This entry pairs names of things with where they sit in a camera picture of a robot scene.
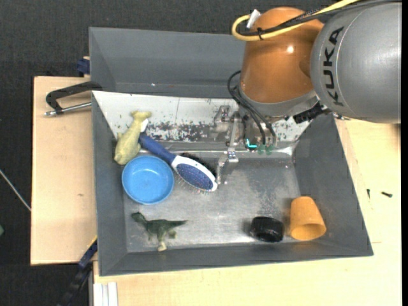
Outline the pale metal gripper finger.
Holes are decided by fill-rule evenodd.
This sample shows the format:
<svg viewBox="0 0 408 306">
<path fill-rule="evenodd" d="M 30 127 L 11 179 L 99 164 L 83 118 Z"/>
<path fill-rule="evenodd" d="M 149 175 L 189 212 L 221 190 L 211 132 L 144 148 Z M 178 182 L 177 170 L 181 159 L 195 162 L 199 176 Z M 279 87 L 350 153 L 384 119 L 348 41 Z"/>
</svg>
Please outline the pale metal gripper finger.
<svg viewBox="0 0 408 306">
<path fill-rule="evenodd" d="M 230 125 L 230 106 L 222 105 L 219 107 L 214 117 L 213 130 L 216 133 L 222 133 L 228 130 Z"/>
<path fill-rule="evenodd" d="M 231 175 L 238 164 L 238 157 L 234 150 L 227 150 L 219 157 L 216 167 L 216 182 L 222 184 Z"/>
</svg>

